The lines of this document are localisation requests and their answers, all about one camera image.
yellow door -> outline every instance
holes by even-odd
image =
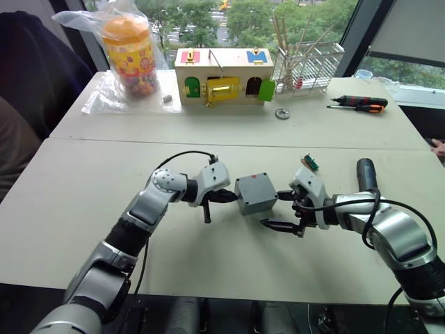
[[[207,80],[207,102],[232,100],[238,97],[239,78],[225,77]]]

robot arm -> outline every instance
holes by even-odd
[[[261,221],[266,227],[280,232],[304,236],[306,227],[327,230],[340,225],[345,230],[362,234],[373,210],[375,196],[363,191],[352,195],[328,197],[323,182],[309,169],[297,171],[290,185],[292,191],[279,192],[282,200],[293,201],[292,208],[300,218],[299,225],[273,218]],[[351,200],[369,200],[338,206],[322,211],[302,207],[323,207]],[[405,212],[381,203],[367,232],[374,249],[393,271],[407,300],[429,317],[445,315],[445,264],[416,221]]]
[[[236,199],[224,193],[223,188],[229,184],[229,173],[220,161],[206,166],[194,180],[167,168],[154,171],[145,189],[134,197],[105,240],[99,242],[73,277],[64,305],[50,312],[32,333],[100,334],[102,324],[119,313],[138,254],[168,204],[183,200],[192,207],[207,205],[208,211],[207,201],[217,201],[218,195],[220,202]]]

metal washer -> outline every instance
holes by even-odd
[[[289,117],[291,117],[291,114],[289,113],[289,110],[285,108],[278,108],[275,110],[275,116],[277,116],[277,118],[280,120],[287,120]]]

orange screwdriver handle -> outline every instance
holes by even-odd
[[[366,104],[355,107],[355,110],[365,111],[367,113],[382,113],[384,109],[385,109],[384,106],[379,106],[378,104]]]

orange lid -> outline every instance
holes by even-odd
[[[148,25],[129,16],[118,16],[105,23],[104,35],[104,42],[113,45],[137,43],[148,37]]]

